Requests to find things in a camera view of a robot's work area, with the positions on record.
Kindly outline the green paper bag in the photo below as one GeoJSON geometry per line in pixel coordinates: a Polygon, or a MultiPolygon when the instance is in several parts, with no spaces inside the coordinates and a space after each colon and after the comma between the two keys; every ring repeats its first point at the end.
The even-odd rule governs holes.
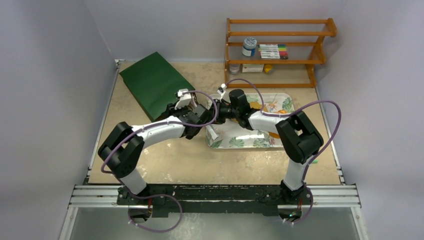
{"type": "Polygon", "coordinates": [[[154,52],[120,72],[129,89],[147,117],[155,122],[166,111],[168,104],[178,101],[181,89],[193,91],[193,85],[183,77],[161,54],[154,52]]]}

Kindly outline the brown fake bread slice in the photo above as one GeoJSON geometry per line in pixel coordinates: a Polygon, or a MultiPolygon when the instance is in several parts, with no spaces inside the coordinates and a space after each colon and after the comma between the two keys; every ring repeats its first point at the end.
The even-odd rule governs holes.
{"type": "Polygon", "coordinates": [[[258,110],[263,110],[263,111],[268,110],[267,107],[263,106],[260,102],[250,102],[249,105],[253,109],[258,109],[258,110]]]}

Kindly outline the orange fake bread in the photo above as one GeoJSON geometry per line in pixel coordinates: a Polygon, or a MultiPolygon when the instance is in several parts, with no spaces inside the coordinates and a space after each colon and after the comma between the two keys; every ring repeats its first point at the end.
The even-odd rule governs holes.
{"type": "MultiPolygon", "coordinates": [[[[276,112],[276,114],[279,114],[279,115],[287,115],[287,114],[289,114],[289,113],[288,113],[286,110],[281,109],[281,110],[278,110],[278,111],[276,112]]],[[[270,135],[271,137],[275,138],[275,139],[280,139],[280,136],[279,136],[277,133],[269,132],[269,135],[270,135]]]]}

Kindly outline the metal tongs white grips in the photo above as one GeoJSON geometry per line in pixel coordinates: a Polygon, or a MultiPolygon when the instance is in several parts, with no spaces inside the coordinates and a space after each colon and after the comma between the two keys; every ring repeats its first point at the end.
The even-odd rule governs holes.
{"type": "Polygon", "coordinates": [[[208,124],[208,125],[206,125],[206,126],[205,126],[205,129],[206,129],[206,131],[209,133],[210,138],[211,138],[212,140],[216,140],[216,139],[219,137],[219,135],[217,134],[217,132],[216,132],[216,131],[215,131],[215,129],[214,129],[214,125],[213,125],[213,124],[208,124]]]}

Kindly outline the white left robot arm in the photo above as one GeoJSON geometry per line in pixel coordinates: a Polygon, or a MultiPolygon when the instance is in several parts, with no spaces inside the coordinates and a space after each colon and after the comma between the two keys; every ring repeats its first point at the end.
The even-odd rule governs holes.
{"type": "Polygon", "coordinates": [[[136,166],[144,149],[165,140],[196,136],[215,116],[216,106],[202,104],[175,109],[168,104],[158,121],[130,126],[118,123],[97,151],[111,173],[130,191],[129,197],[138,205],[149,199],[148,184],[136,166]]]}

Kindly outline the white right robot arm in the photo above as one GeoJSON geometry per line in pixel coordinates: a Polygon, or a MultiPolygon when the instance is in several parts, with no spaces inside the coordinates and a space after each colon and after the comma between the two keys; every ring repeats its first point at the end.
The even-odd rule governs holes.
{"type": "Polygon", "coordinates": [[[230,91],[229,101],[214,99],[211,109],[214,107],[217,107],[217,118],[214,122],[216,125],[234,119],[241,128],[279,136],[289,157],[280,196],[288,204],[298,200],[300,189],[304,187],[304,173],[308,161],[315,157],[324,145],[322,135],[309,117],[302,110],[282,116],[253,108],[241,89],[230,91]]]}

